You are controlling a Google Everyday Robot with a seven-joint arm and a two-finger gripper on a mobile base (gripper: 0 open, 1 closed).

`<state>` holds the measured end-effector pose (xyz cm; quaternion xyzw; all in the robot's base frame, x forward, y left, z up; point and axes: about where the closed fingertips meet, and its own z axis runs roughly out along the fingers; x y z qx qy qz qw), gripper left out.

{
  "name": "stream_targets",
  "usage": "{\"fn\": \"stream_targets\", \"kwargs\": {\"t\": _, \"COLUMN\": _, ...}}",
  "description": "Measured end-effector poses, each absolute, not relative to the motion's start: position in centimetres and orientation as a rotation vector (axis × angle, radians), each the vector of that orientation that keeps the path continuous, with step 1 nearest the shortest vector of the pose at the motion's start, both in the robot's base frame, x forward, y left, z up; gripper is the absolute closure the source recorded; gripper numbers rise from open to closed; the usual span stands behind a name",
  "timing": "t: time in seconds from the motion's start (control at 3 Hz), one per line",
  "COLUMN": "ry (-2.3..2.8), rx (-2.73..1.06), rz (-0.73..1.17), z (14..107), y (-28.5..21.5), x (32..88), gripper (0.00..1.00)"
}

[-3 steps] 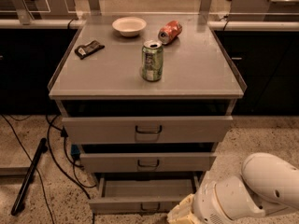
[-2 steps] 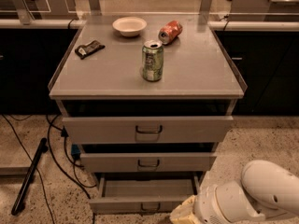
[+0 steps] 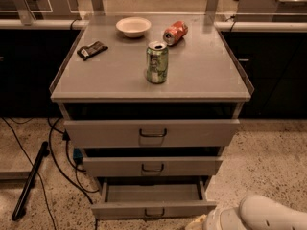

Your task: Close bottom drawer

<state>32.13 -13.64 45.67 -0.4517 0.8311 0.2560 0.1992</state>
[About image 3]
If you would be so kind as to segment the white yellow gripper body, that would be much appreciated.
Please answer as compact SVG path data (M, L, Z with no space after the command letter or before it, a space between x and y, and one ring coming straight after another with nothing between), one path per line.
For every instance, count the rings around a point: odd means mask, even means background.
M201 215L190 222L185 230L248 230L243 223L239 208L221 208Z

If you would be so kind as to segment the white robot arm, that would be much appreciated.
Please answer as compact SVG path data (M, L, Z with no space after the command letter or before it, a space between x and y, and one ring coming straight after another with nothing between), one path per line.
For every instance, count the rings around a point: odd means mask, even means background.
M212 210L184 230L307 230L307 213L262 195L247 195L238 207Z

